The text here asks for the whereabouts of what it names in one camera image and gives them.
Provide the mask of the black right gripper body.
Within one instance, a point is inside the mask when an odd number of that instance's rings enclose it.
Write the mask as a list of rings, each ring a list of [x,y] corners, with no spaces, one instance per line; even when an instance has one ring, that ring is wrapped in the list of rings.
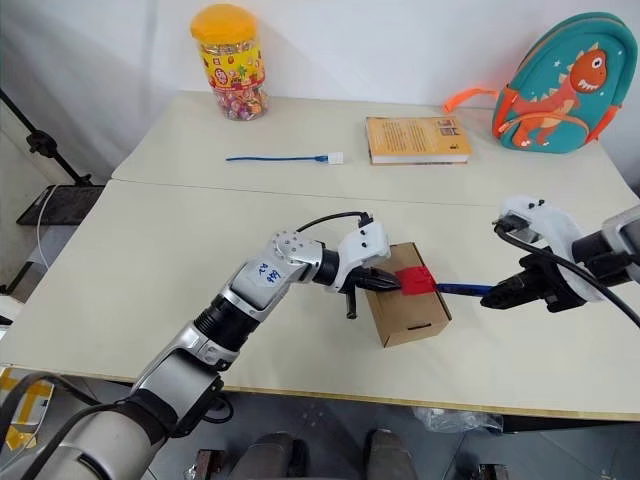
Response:
[[[559,267],[551,260],[529,254],[519,260],[519,265],[523,270],[518,274],[522,287],[516,294],[517,306],[542,300],[550,313],[559,313],[586,303],[570,288]]]

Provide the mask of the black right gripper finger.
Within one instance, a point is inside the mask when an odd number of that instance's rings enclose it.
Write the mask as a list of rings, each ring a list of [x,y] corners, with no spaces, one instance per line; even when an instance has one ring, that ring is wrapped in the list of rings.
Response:
[[[525,303],[525,299],[518,295],[507,295],[500,292],[489,292],[484,295],[480,304],[490,309],[511,309]]]
[[[520,277],[509,277],[500,281],[489,290],[490,295],[515,295],[525,288],[525,283]]]

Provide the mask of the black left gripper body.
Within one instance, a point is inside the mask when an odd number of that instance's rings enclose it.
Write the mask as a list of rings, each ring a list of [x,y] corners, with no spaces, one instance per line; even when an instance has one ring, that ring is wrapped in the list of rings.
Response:
[[[373,268],[356,267],[347,276],[342,285],[342,293],[346,298],[346,318],[357,318],[356,290],[370,290],[375,274]]]

